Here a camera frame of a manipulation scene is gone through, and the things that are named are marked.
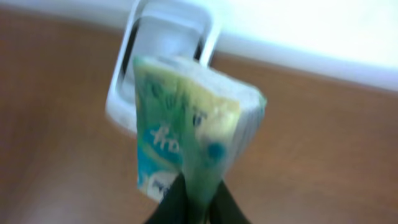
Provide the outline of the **teal tissue pack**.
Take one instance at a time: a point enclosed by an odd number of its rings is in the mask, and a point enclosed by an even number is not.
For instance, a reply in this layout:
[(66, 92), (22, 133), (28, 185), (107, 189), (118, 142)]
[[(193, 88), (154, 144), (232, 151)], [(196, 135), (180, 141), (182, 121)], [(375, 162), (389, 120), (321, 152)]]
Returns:
[(139, 56), (132, 63), (137, 186), (161, 200), (182, 174), (192, 209), (202, 214), (258, 130), (266, 97), (251, 84), (186, 58)]

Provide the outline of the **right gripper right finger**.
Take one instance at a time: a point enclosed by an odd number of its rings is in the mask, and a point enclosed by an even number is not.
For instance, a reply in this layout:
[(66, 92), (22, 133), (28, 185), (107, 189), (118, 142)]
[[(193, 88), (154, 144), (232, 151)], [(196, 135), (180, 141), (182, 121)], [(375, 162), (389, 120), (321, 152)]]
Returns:
[(250, 224), (226, 184), (222, 181), (209, 208), (211, 224)]

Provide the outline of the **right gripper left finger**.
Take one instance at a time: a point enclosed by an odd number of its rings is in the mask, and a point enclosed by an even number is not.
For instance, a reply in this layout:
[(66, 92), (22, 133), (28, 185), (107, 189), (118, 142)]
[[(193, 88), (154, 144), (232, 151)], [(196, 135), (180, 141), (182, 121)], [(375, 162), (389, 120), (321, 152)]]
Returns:
[(185, 179), (179, 174), (159, 206), (144, 224), (186, 224), (187, 205)]

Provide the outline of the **white barcode scanner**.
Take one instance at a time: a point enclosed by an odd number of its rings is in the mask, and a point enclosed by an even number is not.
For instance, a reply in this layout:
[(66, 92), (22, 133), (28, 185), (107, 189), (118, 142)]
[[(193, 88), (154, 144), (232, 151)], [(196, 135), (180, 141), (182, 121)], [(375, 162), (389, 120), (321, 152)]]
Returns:
[(215, 8), (201, 1), (140, 0), (132, 5), (106, 99), (106, 114), (136, 134), (136, 55), (183, 56), (207, 66), (221, 32)]

